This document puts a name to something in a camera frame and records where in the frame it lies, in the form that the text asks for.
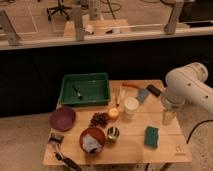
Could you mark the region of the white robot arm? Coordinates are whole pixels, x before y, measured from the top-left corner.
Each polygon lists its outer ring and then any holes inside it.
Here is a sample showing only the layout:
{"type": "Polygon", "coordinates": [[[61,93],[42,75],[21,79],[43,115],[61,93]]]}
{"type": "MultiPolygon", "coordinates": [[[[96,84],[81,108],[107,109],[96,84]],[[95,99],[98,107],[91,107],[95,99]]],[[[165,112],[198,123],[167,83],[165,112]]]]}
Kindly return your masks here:
{"type": "Polygon", "coordinates": [[[207,78],[208,70],[199,62],[175,68],[167,73],[166,88],[160,95],[164,106],[163,125],[172,122],[176,111],[185,104],[185,101],[199,105],[213,114],[213,88],[205,84],[207,78]]]}

